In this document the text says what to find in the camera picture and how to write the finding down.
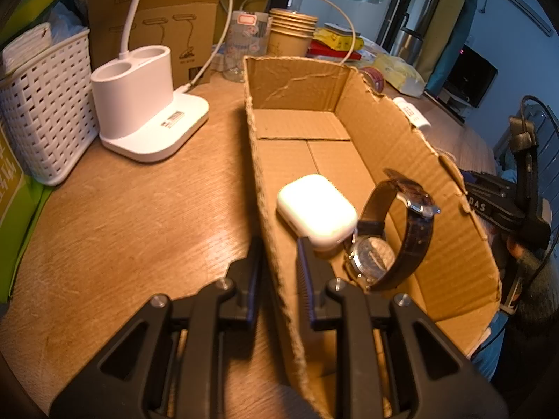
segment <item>wooden table surface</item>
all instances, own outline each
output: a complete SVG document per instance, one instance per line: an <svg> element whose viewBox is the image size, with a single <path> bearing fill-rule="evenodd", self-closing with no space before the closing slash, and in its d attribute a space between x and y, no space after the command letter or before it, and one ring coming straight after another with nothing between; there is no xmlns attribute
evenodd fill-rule
<svg viewBox="0 0 559 419"><path fill-rule="evenodd" d="M259 234L242 85L214 74L193 93L210 102L209 121L174 157L139 164L96 140L43 210L0 322L0 350L44 411L150 296L197 292ZM434 146L459 166L490 171L477 134L415 103ZM225 339L226 417L314 419L287 385L263 281L254 342L246 333Z"/></svg>

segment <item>wall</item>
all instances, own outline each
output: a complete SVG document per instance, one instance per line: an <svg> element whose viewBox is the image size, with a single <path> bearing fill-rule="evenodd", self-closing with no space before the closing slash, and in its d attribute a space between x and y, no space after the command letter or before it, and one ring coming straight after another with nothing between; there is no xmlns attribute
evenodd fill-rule
<svg viewBox="0 0 559 419"><path fill-rule="evenodd" d="M478 9L485 0L479 0ZM551 26L537 0L524 0ZM468 44L493 64L498 75L467 124L493 147L508 129L522 96L533 94L559 114L559 36L547 37L509 0L488 0L476 12Z"/></svg>
<svg viewBox="0 0 559 419"><path fill-rule="evenodd" d="M380 4L351 0L330 1L338 5L349 16L357 31L361 32L363 36L375 40L390 0L383 0ZM294 9L317 16L319 26L324 22L333 22L345 27L348 25L346 19L335 8L320 0L301 0L301 6Z"/></svg>

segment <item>black television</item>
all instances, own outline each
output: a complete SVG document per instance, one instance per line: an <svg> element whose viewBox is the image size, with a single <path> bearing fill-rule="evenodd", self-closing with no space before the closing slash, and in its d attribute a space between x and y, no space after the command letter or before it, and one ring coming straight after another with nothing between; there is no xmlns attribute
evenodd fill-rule
<svg viewBox="0 0 559 419"><path fill-rule="evenodd" d="M497 69L468 46L462 47L444 88L478 107L487 89L497 75Z"/></svg>

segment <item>watch face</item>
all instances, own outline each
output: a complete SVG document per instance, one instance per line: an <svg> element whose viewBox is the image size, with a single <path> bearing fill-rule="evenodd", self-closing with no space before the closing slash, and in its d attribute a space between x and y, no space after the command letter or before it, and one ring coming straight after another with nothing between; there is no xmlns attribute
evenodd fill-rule
<svg viewBox="0 0 559 419"><path fill-rule="evenodd" d="M376 237L357 241L351 255L357 274L361 274L371 284L381 279L396 259L388 243Z"/></svg>

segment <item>plastic basket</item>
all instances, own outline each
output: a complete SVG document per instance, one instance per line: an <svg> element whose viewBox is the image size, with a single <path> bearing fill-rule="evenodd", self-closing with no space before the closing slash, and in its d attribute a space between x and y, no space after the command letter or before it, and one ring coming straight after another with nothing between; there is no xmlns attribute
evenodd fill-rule
<svg viewBox="0 0 559 419"><path fill-rule="evenodd" d="M50 47L0 82L0 120L15 155L49 186L64 181L99 133L88 34Z"/></svg>

